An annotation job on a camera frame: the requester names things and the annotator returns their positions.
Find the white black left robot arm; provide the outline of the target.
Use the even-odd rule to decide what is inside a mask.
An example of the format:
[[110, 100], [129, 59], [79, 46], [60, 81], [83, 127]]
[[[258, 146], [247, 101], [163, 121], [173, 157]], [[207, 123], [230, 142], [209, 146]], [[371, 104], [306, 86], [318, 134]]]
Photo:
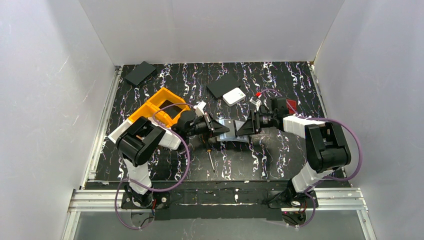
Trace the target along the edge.
[[119, 156], [128, 170], [129, 189], [138, 196], [159, 192], [152, 187], [148, 161], [158, 147], [176, 151], [186, 151], [186, 160], [190, 160], [188, 140], [193, 136], [204, 139], [216, 138], [234, 130], [233, 125], [226, 126], [208, 112], [196, 113], [184, 110], [177, 121], [167, 126], [158, 115], [140, 116], [132, 121], [125, 120], [108, 135], [114, 143]]

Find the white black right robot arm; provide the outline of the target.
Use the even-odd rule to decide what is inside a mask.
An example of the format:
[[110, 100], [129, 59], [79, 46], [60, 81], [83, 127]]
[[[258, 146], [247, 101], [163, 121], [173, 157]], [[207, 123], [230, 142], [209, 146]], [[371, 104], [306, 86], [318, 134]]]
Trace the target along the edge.
[[351, 152], [340, 124], [296, 116], [295, 108], [283, 97], [272, 98], [270, 107], [261, 104], [251, 110], [236, 135], [255, 135], [263, 128], [272, 127], [305, 139], [307, 162], [287, 185], [285, 193], [290, 197], [309, 193], [317, 182], [351, 162]]

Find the black card in bin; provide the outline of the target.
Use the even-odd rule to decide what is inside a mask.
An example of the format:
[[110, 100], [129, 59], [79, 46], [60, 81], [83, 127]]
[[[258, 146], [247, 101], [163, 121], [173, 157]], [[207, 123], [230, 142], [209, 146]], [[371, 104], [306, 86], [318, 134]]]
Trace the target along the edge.
[[164, 109], [163, 112], [168, 114], [170, 118], [174, 119], [184, 109], [179, 105], [174, 105], [170, 100], [165, 100], [160, 106], [160, 109]]

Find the red leather card holder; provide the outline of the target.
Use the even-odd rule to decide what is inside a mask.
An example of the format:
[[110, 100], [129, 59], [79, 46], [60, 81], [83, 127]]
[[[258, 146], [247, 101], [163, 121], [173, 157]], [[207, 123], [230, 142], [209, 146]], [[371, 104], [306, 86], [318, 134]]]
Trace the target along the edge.
[[286, 99], [286, 105], [290, 114], [297, 114], [297, 102], [295, 100]]

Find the yellow black screwdriver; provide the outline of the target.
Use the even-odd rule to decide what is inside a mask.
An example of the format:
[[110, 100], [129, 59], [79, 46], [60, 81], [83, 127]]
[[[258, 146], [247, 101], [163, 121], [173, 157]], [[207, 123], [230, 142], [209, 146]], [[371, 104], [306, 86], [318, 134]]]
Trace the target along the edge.
[[211, 149], [208, 149], [207, 153], [208, 153], [208, 157], [209, 157], [209, 161], [210, 161], [210, 164], [211, 164], [212, 171], [215, 173], [216, 169], [215, 169], [214, 160], [212, 158], [211, 151], [212, 151]]

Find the white rectangular box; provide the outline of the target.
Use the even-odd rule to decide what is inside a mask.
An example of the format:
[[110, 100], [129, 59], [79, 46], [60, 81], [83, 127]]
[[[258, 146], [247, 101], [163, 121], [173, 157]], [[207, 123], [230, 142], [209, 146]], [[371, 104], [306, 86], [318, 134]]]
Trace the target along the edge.
[[229, 106], [232, 107], [239, 103], [240, 101], [246, 98], [246, 94], [239, 88], [236, 87], [231, 91], [225, 93], [222, 96], [223, 101]]

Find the black flat box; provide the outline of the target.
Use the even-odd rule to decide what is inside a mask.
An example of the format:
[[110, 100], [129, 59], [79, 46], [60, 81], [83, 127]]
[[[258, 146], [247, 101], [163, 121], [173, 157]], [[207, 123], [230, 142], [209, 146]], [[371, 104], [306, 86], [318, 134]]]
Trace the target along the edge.
[[241, 82], [238, 81], [232, 74], [225, 74], [219, 79], [206, 85], [207, 90], [215, 100], [219, 100], [224, 94], [239, 88]]

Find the yellow plastic bin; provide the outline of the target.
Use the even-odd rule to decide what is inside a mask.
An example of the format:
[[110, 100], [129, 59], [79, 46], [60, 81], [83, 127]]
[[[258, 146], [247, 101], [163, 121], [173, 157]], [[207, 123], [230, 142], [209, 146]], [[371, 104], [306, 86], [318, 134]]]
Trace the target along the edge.
[[128, 119], [134, 123], [139, 117], [153, 118], [153, 115], [156, 113], [156, 120], [162, 122], [167, 127], [171, 127], [177, 123], [182, 112], [180, 112], [174, 119], [170, 118], [168, 114], [163, 112], [164, 108], [159, 108], [165, 100], [171, 101], [174, 105], [179, 105], [181, 108], [183, 108], [182, 112], [190, 110], [190, 106], [186, 105], [186, 102], [183, 98], [179, 97], [167, 88], [162, 87], [134, 113], [132, 113]]

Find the black flat pad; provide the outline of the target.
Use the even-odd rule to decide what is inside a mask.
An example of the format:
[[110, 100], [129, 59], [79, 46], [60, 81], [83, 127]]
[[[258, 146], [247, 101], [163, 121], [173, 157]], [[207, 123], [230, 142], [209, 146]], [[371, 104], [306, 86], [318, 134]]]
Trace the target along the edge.
[[146, 79], [157, 73], [157, 68], [152, 64], [143, 61], [137, 65], [130, 73], [128, 73], [124, 80], [133, 87], [138, 87]]

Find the white plastic bin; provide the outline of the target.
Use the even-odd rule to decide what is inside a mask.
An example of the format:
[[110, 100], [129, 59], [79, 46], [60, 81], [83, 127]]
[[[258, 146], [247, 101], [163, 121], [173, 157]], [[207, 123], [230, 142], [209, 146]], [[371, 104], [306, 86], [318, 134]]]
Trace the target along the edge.
[[113, 130], [107, 137], [112, 141], [113, 144], [116, 144], [118, 138], [133, 124], [129, 119], [126, 119], [121, 123], [115, 130]]

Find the aluminium front rail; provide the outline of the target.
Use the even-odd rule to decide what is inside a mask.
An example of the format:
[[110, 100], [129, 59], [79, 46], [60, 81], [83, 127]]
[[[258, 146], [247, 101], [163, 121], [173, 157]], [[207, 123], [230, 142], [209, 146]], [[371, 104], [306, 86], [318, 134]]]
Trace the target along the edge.
[[[297, 211], [301, 207], [312, 210], [336, 211], [353, 210], [366, 211], [368, 206], [360, 188], [316, 188], [312, 198], [307, 203], [281, 204], [283, 211]], [[172, 193], [156, 193], [155, 208], [167, 209], [176, 206], [254, 206], [263, 201], [263, 195], [257, 189], [224, 188], [224, 189], [183, 189]], [[71, 197], [69, 212], [112, 212], [141, 210], [138, 203], [133, 203], [121, 191], [115, 190], [76, 190]]]

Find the aluminium rail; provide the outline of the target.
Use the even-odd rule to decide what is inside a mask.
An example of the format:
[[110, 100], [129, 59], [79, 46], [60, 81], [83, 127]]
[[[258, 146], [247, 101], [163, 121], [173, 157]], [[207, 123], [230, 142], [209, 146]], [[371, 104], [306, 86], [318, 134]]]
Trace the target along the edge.
[[[283, 211], [297, 211], [301, 207], [312, 210], [336, 211], [353, 210], [366, 211], [368, 206], [360, 188], [316, 188], [312, 198], [307, 203], [281, 204]], [[257, 189], [224, 188], [224, 189], [183, 189], [172, 193], [156, 193], [155, 208], [167, 209], [176, 206], [254, 206], [263, 201], [263, 195]], [[69, 212], [112, 212], [141, 210], [138, 203], [133, 203], [121, 191], [115, 190], [76, 190], [71, 197]]]
[[113, 102], [116, 96], [116, 92], [118, 89], [118, 85], [120, 82], [120, 77], [122, 74], [122, 66], [115, 66], [114, 77], [111, 82], [111, 86], [109, 88], [106, 102], [104, 108], [101, 113], [100, 122], [96, 131], [96, 135], [94, 138], [94, 142], [89, 154], [87, 167], [84, 172], [84, 176], [82, 178], [82, 182], [80, 184], [79, 190], [84, 190], [86, 184], [93, 180], [96, 176], [96, 169], [98, 166], [98, 161], [100, 157], [100, 153], [102, 150], [103, 142], [105, 140], [109, 118], [111, 116], [111, 111], [113, 107]]

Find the aluminium left side rail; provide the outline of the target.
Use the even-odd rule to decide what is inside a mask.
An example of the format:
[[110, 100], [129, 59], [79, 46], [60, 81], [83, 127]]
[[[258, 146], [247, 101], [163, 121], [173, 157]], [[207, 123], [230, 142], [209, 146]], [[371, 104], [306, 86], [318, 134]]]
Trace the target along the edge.
[[105, 140], [109, 118], [111, 116], [111, 111], [113, 107], [113, 102], [116, 96], [116, 92], [118, 89], [118, 85], [120, 82], [120, 77], [122, 74], [122, 66], [115, 66], [114, 77], [111, 82], [111, 86], [109, 88], [106, 102], [104, 108], [101, 113], [100, 122], [96, 131], [96, 135], [94, 138], [94, 142], [89, 154], [87, 167], [84, 172], [84, 176], [82, 178], [82, 182], [80, 184], [79, 190], [84, 190], [86, 184], [93, 180], [96, 176], [96, 169], [98, 166], [98, 161], [100, 157], [100, 153], [102, 150], [103, 142]]

